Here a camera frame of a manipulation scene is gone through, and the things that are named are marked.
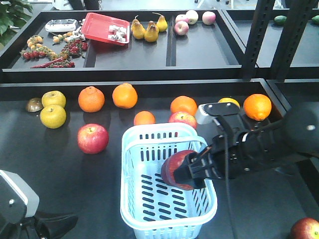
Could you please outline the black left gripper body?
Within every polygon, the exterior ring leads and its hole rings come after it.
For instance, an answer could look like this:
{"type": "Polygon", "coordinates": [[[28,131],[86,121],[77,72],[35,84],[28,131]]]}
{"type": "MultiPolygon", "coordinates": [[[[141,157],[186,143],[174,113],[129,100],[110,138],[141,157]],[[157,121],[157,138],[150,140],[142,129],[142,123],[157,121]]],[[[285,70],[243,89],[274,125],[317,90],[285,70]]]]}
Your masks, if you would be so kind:
{"type": "Polygon", "coordinates": [[[0,231],[1,239],[46,239],[47,236],[36,230],[35,218],[24,219],[21,223],[7,224],[0,231]]]}

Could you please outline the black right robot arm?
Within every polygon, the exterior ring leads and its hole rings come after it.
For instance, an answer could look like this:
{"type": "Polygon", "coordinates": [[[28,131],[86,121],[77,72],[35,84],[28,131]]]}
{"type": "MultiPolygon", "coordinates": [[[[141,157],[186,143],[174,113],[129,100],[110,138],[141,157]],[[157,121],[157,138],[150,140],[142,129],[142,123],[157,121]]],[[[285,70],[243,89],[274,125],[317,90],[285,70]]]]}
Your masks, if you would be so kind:
{"type": "Polygon", "coordinates": [[[221,130],[212,144],[190,153],[173,172],[178,184],[203,188],[205,179],[238,176],[283,167],[319,155],[319,104],[301,103],[284,117],[257,129],[249,129],[234,103],[200,105],[198,113],[221,130]]]}

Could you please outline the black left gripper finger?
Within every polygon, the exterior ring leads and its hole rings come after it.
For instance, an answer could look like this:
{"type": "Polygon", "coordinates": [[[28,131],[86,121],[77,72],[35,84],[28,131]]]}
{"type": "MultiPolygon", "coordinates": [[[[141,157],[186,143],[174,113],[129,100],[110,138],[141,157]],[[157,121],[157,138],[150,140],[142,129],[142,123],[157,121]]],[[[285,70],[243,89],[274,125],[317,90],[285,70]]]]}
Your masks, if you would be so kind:
{"type": "Polygon", "coordinates": [[[40,239],[61,239],[78,222],[76,214],[36,214],[34,218],[40,239]]]}

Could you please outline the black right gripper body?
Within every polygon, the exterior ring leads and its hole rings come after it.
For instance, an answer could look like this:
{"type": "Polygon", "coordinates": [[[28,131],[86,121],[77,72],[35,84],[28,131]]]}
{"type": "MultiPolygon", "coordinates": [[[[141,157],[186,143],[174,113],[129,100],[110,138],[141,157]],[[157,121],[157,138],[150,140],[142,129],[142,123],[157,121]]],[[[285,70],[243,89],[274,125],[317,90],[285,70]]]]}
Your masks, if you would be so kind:
{"type": "Polygon", "coordinates": [[[277,167],[277,124],[254,130],[241,117],[215,117],[221,134],[204,150],[204,177],[233,179],[277,167]]]}

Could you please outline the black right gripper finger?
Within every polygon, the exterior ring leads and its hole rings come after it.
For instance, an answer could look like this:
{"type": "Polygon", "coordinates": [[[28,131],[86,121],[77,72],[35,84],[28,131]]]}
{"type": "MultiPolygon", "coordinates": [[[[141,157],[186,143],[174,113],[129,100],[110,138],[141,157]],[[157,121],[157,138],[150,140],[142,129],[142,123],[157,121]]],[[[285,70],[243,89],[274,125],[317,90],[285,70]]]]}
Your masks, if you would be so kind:
{"type": "Polygon", "coordinates": [[[222,164],[210,152],[188,154],[181,166],[173,172],[176,184],[185,184],[193,189],[205,187],[205,180],[222,178],[222,164]]]}

